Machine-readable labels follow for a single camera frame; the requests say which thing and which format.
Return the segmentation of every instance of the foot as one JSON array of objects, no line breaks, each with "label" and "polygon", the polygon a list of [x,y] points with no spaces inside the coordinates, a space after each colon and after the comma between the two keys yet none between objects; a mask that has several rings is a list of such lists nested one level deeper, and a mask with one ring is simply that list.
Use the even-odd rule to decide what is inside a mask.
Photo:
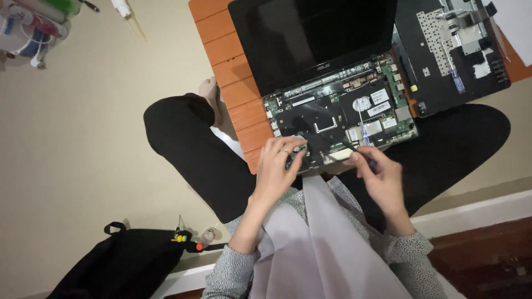
[{"label": "foot", "polygon": [[218,95],[218,83],[216,82],[216,78],[211,77],[210,79],[203,80],[199,85],[198,95],[204,97],[212,107],[212,110],[214,110],[213,127],[219,127],[222,124],[222,115],[218,109],[218,103],[216,102],[216,97]]}]

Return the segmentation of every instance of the patterned blouse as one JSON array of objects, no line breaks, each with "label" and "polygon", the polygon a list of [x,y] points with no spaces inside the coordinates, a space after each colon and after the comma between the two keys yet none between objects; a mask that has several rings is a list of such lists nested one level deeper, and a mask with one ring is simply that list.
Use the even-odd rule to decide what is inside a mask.
[{"label": "patterned blouse", "polygon": [[[327,185],[353,227],[389,265],[413,299],[447,298],[427,258],[433,246],[425,237],[418,232],[407,237],[382,235],[366,223],[360,204],[337,177],[328,181]],[[293,206],[307,222],[302,190],[290,188],[281,201]],[[241,218],[226,224],[231,234]],[[206,278],[203,298],[242,298],[253,279],[253,267],[258,257],[258,253],[242,254],[225,246],[214,271]]]}]

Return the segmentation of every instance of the person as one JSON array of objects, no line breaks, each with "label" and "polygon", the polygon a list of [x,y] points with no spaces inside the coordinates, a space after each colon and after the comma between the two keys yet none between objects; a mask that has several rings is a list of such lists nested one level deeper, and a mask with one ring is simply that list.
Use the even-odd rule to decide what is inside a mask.
[{"label": "person", "polygon": [[257,175],[210,127],[221,122],[215,78],[199,95],[162,99],[144,113],[148,142],[207,202],[232,238],[204,298],[445,298],[410,216],[482,165],[510,134],[507,117],[468,104],[416,119],[420,137],[375,159],[354,153],[338,176],[296,176],[288,153],[306,141],[271,138]]}]

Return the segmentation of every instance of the asus logo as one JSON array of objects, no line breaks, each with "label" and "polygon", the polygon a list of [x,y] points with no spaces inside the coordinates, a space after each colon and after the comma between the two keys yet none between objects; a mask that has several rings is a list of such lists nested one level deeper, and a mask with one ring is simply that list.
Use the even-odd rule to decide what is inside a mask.
[{"label": "asus logo", "polygon": [[323,70],[323,69],[326,69],[326,68],[328,68],[328,67],[330,67],[330,66],[331,66],[330,63],[327,63],[326,65],[322,65],[322,66],[320,66],[320,67],[318,68],[318,71],[321,71],[321,70]]}]

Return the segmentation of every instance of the hand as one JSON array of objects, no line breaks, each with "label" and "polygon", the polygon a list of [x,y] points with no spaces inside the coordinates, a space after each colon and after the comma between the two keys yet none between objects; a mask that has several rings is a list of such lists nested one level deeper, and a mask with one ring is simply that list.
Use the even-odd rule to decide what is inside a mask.
[{"label": "hand", "polygon": [[305,151],[300,151],[286,170],[286,159],[298,146],[306,144],[305,139],[297,137],[270,138],[262,148],[257,171],[255,191],[248,201],[248,206],[258,206],[266,213],[288,190],[296,179]]},{"label": "hand", "polygon": [[366,189],[387,217],[406,212],[403,199],[402,167],[390,160],[376,147],[360,146],[357,150],[377,162],[378,174],[374,174],[364,157],[359,153],[351,154],[347,165],[357,167],[356,176],[364,179]]}]

